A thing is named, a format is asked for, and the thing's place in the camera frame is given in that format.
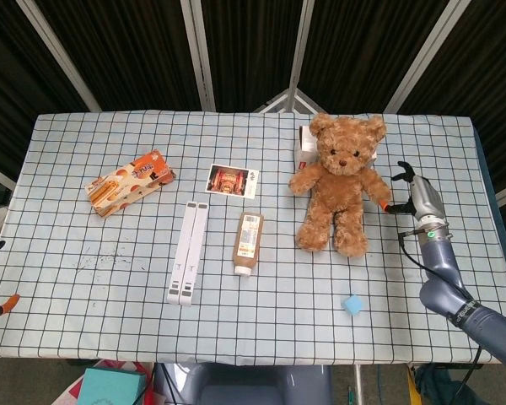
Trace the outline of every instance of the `teddy bear head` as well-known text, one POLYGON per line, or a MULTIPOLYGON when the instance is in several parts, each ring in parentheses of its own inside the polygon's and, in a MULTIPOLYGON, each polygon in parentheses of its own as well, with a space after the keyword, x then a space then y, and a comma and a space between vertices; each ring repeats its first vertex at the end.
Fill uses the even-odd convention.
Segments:
POLYGON ((317 138, 321 164, 333 175, 349 176, 369 162, 385 137, 386 126, 381 116, 370 120, 349 116, 333 119, 320 113, 310 123, 310 131, 317 138))

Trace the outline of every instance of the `sauce bottle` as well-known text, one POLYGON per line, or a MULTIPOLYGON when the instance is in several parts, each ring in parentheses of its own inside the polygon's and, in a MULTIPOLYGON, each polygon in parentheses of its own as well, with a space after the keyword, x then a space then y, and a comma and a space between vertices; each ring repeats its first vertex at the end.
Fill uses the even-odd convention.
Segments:
POLYGON ((234 274, 251 275, 251 269, 259 260, 263 224, 264 217, 259 213, 242 213, 234 243, 234 274))

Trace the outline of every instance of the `checkered tablecloth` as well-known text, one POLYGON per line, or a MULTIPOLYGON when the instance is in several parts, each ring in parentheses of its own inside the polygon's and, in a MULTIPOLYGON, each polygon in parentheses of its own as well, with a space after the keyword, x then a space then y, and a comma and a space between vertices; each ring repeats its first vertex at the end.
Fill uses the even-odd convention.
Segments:
MULTIPOLYGON (((295 248, 308 197, 294 197, 293 146, 310 116, 168 111, 40 116, 11 201, 0 253, 0 356, 243 364, 468 362, 476 345, 418 294, 425 275, 400 253, 411 217, 365 202, 369 253, 295 248), (178 178, 125 211, 99 217, 83 186, 152 149, 178 178), (254 200, 204 192, 211 163, 261 172, 254 200), (187 201, 210 204, 191 307, 164 302, 187 201), (235 276, 240 214, 266 222, 258 266, 235 276), (342 300, 358 295, 350 316, 342 300)), ((404 159, 445 203, 462 278, 506 315, 506 263, 487 203, 471 121, 384 117, 375 169, 389 181, 404 159)), ((407 184, 393 183, 405 202, 407 184)), ((414 240, 409 252, 418 255, 414 240)), ((481 361, 491 361, 483 355, 481 361)))

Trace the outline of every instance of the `snack box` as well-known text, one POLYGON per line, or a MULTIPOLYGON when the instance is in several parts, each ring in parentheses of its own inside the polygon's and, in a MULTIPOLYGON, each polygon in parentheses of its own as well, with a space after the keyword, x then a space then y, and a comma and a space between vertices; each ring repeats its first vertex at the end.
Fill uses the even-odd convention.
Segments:
MULTIPOLYGON (((311 165, 317 161, 317 138, 311 135, 308 126, 299 128, 299 134, 294 146, 294 165, 296 170, 302 170, 305 166, 311 165)), ((377 153, 371 156, 368 166, 371 166, 377 160, 377 153)))
POLYGON ((156 149, 109 175, 97 178, 84 189, 95 212, 108 217, 174 179, 174 172, 156 149))

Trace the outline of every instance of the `teddy bear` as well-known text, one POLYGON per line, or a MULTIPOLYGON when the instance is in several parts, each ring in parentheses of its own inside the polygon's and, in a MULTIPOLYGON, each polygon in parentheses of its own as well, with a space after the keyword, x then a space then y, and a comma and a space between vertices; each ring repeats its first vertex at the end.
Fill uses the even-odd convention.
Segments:
POLYGON ((332 119, 321 113, 310 123, 310 131, 317 138, 319 159, 294 174, 288 183, 294 195, 312 189, 297 244, 307 251, 323 249, 333 219, 337 251, 343 256, 361 257, 368 249, 362 223, 362 191, 378 204, 391 200, 390 188, 368 167, 386 134, 384 121, 381 116, 369 120, 348 116, 332 119))

